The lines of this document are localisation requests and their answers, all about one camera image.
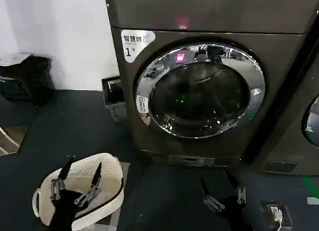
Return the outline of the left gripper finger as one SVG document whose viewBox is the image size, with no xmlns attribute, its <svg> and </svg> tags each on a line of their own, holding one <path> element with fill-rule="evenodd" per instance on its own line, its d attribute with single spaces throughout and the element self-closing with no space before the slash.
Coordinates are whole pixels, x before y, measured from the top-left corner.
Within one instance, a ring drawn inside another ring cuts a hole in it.
<svg viewBox="0 0 319 231">
<path fill-rule="evenodd" d="M 88 191 L 81 194 L 75 201 L 74 204 L 78 207 L 83 207 L 88 205 L 93 199 L 95 199 L 101 192 L 99 188 L 99 183 L 101 179 L 101 170 L 102 170 L 102 163 L 100 162 L 95 174 L 93 176 L 91 187 Z"/>
<path fill-rule="evenodd" d="M 59 200 L 61 198 L 61 190 L 65 189 L 64 181 L 67 178 L 69 170 L 72 165 L 72 157 L 66 162 L 66 164 L 61 168 L 56 179 L 51 180 L 50 191 L 51 191 L 51 200 Z"/>
</svg>

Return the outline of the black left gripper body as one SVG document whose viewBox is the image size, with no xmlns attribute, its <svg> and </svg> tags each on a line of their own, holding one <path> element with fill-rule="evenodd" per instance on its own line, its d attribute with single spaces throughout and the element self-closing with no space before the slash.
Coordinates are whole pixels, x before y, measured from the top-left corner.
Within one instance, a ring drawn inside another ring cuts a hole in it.
<svg viewBox="0 0 319 231">
<path fill-rule="evenodd" d="M 49 231 L 71 231 L 75 216 L 80 212 L 80 208 L 74 201 L 82 194 L 79 192 L 62 189 L 58 191 L 59 199 L 55 194 L 51 200 L 55 211 L 48 226 Z"/>
</svg>

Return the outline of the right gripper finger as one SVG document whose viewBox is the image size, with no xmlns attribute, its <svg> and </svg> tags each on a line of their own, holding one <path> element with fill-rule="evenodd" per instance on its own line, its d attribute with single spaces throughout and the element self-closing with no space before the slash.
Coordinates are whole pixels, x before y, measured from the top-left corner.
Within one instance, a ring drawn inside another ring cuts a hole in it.
<svg viewBox="0 0 319 231">
<path fill-rule="evenodd" d="M 201 180 L 202 189 L 204 191 L 203 202 L 213 212 L 221 212 L 221 211 L 223 211 L 225 209 L 225 206 L 211 195 L 211 193 L 210 193 L 210 191 L 209 191 L 209 189 L 208 189 L 208 187 L 207 187 L 207 185 L 205 183 L 205 180 L 202 177 L 201 177 L 200 180 Z"/>
<path fill-rule="evenodd" d="M 240 185 L 237 178 L 232 175 L 230 172 L 226 171 L 228 176 L 228 180 L 232 187 L 235 189 L 237 193 L 237 203 L 238 204 L 247 204 L 247 188 L 245 186 Z"/>
</svg>

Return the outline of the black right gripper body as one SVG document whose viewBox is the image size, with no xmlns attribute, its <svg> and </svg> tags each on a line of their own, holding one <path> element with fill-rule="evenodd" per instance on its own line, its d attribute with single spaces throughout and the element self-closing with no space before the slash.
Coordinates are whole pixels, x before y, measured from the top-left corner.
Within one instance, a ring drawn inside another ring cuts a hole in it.
<svg viewBox="0 0 319 231">
<path fill-rule="evenodd" d="M 232 231 L 251 231 L 252 226 L 244 214 L 245 205 L 237 201 L 221 201 L 224 209 L 216 214 L 228 221 Z"/>
</svg>

